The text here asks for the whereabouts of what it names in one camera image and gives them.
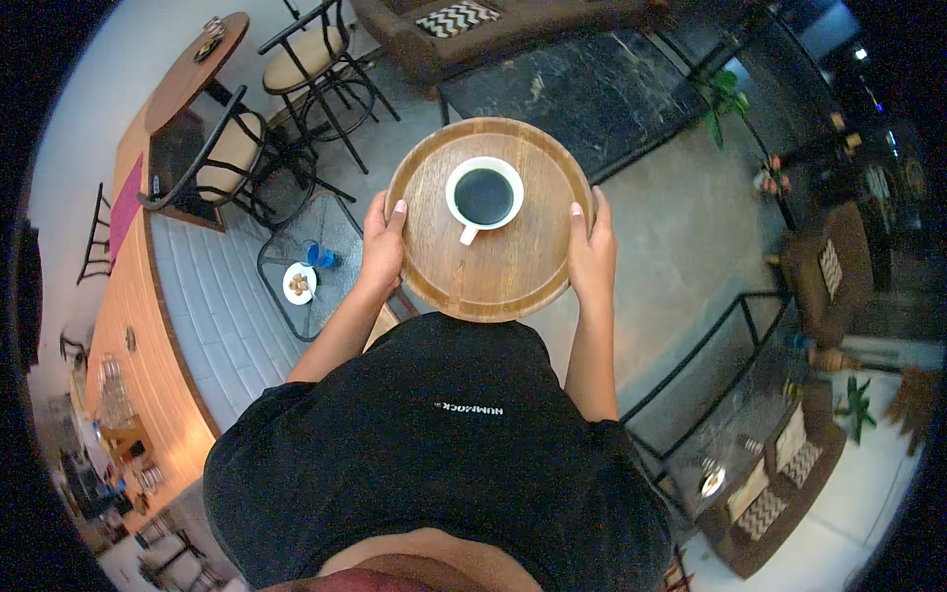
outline sofa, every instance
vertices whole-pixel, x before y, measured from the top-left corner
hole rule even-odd
[[[449,39],[424,32],[415,21],[458,0],[351,0],[359,22],[421,87],[444,81],[565,31],[653,28],[670,18],[671,0],[476,0],[500,12],[498,20]]]
[[[829,298],[819,255],[831,239],[842,268],[842,282]],[[855,311],[864,309],[874,291],[871,258],[862,216],[855,202],[829,210],[788,237],[779,257],[788,287],[796,294],[802,330],[822,350],[838,348]]]

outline round wooden table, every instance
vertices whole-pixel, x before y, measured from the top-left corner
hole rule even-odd
[[[474,156],[510,163],[523,179],[523,206],[508,224],[460,242],[464,226],[447,207],[451,171]],[[535,313],[569,286],[569,207],[579,202],[586,232],[592,192],[579,164],[551,135],[501,117],[465,119],[421,141],[398,166],[385,216],[408,204],[402,276],[412,291],[455,318],[496,323]]]
[[[214,76],[242,41],[244,33],[250,26],[250,17],[246,12],[234,12],[221,20],[226,27],[226,33],[210,55],[201,63],[194,61],[194,55],[198,49],[210,39],[206,33],[201,32],[154,89],[152,104],[145,115],[145,130],[149,134],[154,134],[165,127],[174,116],[186,109],[204,91],[223,105],[230,100],[229,91],[217,82]]]

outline pink placemat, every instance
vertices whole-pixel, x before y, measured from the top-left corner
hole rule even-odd
[[[122,186],[118,197],[112,202],[112,220],[109,221],[109,253],[112,256],[113,265],[116,264],[118,248],[125,240],[125,235],[128,234],[134,215],[138,213],[138,209],[141,207],[141,204],[138,203],[138,192],[141,190],[142,158],[143,155],[140,154],[132,167],[132,172],[128,173],[128,178],[125,179],[125,185]]]

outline white brick wall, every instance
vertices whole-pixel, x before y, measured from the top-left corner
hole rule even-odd
[[[226,431],[264,388],[283,382],[309,344],[290,332],[257,273],[269,231],[235,206],[222,234],[151,216],[171,325],[210,415]]]

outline black coffee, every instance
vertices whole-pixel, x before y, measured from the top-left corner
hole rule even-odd
[[[513,188],[495,170],[474,169],[457,181],[454,202],[467,220],[484,226],[496,224],[513,208]]]

